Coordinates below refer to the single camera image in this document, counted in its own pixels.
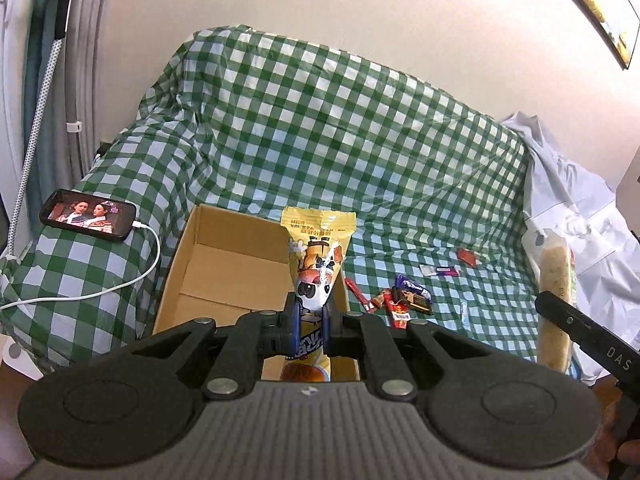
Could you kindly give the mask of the person's right hand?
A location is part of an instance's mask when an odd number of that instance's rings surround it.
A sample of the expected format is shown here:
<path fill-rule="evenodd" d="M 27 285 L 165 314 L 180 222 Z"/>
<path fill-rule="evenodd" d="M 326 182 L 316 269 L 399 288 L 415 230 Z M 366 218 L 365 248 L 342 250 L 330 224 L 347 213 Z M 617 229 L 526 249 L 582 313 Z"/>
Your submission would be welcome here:
<path fill-rule="evenodd" d="M 627 466 L 639 465 L 639 441 L 623 442 L 615 435 L 620 426 L 618 404 L 620 401 L 608 404 L 603 414 L 600 432 L 594 440 L 586 460 L 589 469 L 602 479 L 608 476 L 614 458 Z"/>

